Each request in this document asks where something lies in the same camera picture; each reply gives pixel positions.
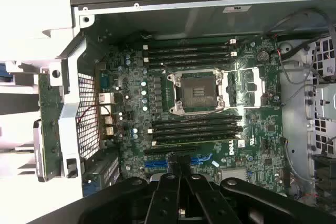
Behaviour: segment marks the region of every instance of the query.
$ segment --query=capacitor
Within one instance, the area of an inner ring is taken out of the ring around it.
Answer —
[[[247,154],[246,159],[247,159],[247,161],[252,162],[253,161],[253,156]]]

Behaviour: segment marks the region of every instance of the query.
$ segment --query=cpu socket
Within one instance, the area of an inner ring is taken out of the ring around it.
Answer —
[[[202,69],[178,71],[167,76],[173,82],[175,106],[169,112],[175,115],[200,115],[208,114],[221,108],[230,107],[229,73],[237,76],[250,71],[253,80],[248,83],[247,90],[254,94],[255,101],[251,106],[239,105],[246,108],[259,108],[261,96],[265,92],[265,83],[259,77],[258,68],[246,68],[224,71],[220,69]]]

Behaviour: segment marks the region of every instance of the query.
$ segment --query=motherboard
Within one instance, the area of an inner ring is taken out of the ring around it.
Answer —
[[[284,192],[277,44],[243,39],[111,47],[98,68],[112,115],[102,114],[103,139],[120,150],[123,178],[166,172],[167,155],[177,153],[215,183],[237,177]]]

